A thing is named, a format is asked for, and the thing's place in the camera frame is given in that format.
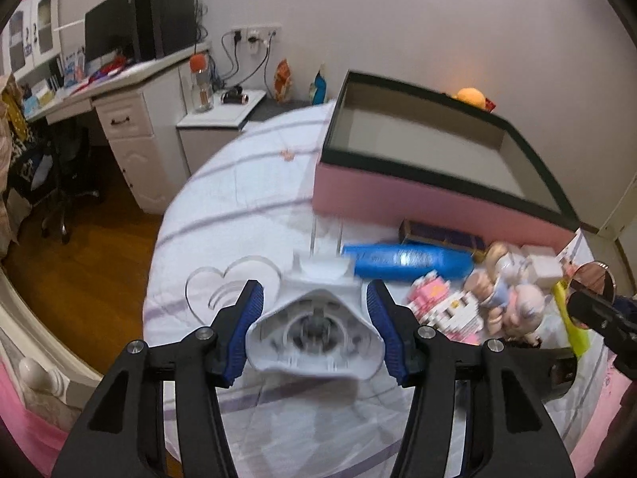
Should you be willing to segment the black glasses case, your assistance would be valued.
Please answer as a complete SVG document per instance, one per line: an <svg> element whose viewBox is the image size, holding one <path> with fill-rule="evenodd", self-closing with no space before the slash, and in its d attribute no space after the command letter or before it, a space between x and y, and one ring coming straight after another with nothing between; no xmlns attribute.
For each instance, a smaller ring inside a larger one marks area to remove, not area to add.
<svg viewBox="0 0 637 478"><path fill-rule="evenodd" d="M504 347L544 402L564 397L578 373L578 358L570 347L541 349L518 341Z"/></svg>

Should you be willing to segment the rose gold cylinder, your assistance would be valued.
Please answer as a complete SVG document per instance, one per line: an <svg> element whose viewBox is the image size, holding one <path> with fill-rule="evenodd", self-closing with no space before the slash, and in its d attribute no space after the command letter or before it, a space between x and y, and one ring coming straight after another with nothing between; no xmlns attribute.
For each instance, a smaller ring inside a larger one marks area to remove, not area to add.
<svg viewBox="0 0 637 478"><path fill-rule="evenodd" d="M586 262L576 269L568 288L571 291L586 290L608 302L617 295L617 284L609 266L600 261Z"/></svg>

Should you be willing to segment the dark blue card box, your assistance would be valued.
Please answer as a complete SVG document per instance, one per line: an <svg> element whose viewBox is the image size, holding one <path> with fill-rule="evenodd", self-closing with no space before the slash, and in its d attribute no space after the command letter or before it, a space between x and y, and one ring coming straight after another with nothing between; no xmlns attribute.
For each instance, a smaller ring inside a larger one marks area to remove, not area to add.
<svg viewBox="0 0 637 478"><path fill-rule="evenodd" d="M482 262L487 252L485 241L478 235L408 219L403 220L399 226L399 242L466 251L475 262Z"/></svg>

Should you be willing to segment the pink white block kitty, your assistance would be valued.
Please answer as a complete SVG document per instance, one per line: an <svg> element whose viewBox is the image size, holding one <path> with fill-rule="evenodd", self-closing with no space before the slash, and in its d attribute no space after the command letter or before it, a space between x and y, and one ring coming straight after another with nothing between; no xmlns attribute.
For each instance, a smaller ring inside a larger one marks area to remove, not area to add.
<svg viewBox="0 0 637 478"><path fill-rule="evenodd" d="M477 300L470 292L453 289L435 271L412 283L407 306L421 325L444 333L451 341L474 345L481 341L484 321Z"/></svg>

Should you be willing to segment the black office chair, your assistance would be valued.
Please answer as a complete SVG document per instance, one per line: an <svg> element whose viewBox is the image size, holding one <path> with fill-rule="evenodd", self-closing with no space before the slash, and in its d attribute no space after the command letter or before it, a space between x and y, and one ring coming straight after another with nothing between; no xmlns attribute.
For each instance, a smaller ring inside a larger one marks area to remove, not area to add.
<svg viewBox="0 0 637 478"><path fill-rule="evenodd" d="M70 217L87 200L99 200L100 156L86 129L78 125L55 127L35 136L12 160L9 188L32 206L47 204L42 219L42 237L51 235L52 222L59 220L64 245L71 237Z"/></svg>

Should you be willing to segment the black computer tower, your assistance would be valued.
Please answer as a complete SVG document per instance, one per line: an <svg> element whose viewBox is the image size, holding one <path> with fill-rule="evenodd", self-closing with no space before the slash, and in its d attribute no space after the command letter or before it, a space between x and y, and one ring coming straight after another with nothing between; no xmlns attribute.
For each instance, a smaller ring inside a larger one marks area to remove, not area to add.
<svg viewBox="0 0 637 478"><path fill-rule="evenodd" d="M195 44L194 0L133 0L133 9L137 62L160 59Z"/></svg>

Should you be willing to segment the striped white quilt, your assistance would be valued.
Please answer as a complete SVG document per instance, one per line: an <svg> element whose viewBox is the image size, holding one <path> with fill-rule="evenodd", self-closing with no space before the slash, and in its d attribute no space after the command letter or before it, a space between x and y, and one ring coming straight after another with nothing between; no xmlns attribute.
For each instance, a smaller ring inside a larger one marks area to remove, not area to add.
<svg viewBox="0 0 637 478"><path fill-rule="evenodd" d="M166 211L143 307L145 341L177 342L210 323L233 269L274 284L296 253L383 243L379 225L313 214L314 173L332 105L302 108L250 127L209 158ZM243 477L386 477L411 390L385 370L366 381L313 380L246 368L218 394Z"/></svg>

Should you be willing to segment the blue highlighter marker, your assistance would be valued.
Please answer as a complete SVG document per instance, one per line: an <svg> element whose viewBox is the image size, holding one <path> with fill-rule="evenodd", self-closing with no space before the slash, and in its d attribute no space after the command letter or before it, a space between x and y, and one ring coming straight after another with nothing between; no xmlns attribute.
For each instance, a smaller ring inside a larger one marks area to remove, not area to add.
<svg viewBox="0 0 637 478"><path fill-rule="evenodd" d="M365 280L412 282L432 271L463 280L474 269L470 253L435 245L346 245L341 254L354 260L354 274Z"/></svg>

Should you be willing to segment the pig girl figurine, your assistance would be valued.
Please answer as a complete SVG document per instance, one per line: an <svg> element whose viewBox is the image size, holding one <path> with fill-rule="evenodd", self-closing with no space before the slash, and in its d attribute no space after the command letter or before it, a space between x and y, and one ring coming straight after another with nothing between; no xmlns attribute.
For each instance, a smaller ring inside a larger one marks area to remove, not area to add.
<svg viewBox="0 0 637 478"><path fill-rule="evenodd" d="M514 347L539 349L537 330L545 311L543 291L527 275L527 259L513 245L492 243L484 267L474 270L463 290L478 303L478 312L490 338L501 338Z"/></svg>

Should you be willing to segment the white charger cube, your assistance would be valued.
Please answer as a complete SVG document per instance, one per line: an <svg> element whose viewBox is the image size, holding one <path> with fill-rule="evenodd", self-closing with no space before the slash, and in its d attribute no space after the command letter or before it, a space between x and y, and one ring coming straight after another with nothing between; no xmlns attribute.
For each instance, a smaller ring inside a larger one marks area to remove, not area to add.
<svg viewBox="0 0 637 478"><path fill-rule="evenodd" d="M524 245L524 279L541 289L551 289L564 275L563 267L551 247Z"/></svg>

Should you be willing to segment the white bedside cabinet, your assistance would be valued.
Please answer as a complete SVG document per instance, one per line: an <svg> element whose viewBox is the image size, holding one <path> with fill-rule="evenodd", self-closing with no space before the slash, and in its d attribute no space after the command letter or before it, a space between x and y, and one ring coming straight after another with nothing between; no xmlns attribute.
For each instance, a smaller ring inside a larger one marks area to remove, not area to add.
<svg viewBox="0 0 637 478"><path fill-rule="evenodd" d="M242 134L249 116L267 96L262 90L245 90L241 97L227 98L227 94L228 91L217 92L211 109L192 110L177 124L191 175Z"/></svg>

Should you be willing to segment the orange snack bag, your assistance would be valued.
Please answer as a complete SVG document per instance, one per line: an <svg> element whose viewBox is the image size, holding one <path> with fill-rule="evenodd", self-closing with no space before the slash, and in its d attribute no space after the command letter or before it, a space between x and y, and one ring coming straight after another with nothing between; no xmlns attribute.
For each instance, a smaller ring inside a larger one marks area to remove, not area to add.
<svg viewBox="0 0 637 478"><path fill-rule="evenodd" d="M293 75L286 58L279 62L273 79L274 99L283 104L291 99L291 88L293 87Z"/></svg>

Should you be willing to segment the yellow highlighter marker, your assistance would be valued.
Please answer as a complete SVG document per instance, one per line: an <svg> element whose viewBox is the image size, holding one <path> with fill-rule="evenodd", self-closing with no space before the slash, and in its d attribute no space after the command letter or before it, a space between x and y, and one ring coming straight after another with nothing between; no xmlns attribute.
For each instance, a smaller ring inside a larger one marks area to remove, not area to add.
<svg viewBox="0 0 637 478"><path fill-rule="evenodd" d="M562 278L552 287L552 295L561 320L564 323L568 342L576 358L580 359L590 348L590 338L588 337L586 327L579 325L568 312L567 305L568 299L570 298L569 285L570 280Z"/></svg>

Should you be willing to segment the bottle with orange cap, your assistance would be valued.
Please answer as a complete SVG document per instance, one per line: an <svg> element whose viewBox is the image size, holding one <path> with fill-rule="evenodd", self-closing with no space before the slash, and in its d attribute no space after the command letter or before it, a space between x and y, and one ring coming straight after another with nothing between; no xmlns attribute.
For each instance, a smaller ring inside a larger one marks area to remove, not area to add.
<svg viewBox="0 0 637 478"><path fill-rule="evenodd" d="M214 92L211 80L211 68L204 53L195 53L190 57L189 67L192 80L193 109L205 112L214 106Z"/></svg>

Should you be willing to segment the black computer monitor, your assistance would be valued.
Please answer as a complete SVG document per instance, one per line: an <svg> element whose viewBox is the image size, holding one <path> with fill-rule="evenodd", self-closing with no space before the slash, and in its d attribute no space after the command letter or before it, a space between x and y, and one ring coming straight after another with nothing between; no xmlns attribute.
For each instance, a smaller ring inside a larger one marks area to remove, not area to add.
<svg viewBox="0 0 637 478"><path fill-rule="evenodd" d="M134 57L134 0L104 0L85 14L85 57L95 61L112 52Z"/></svg>

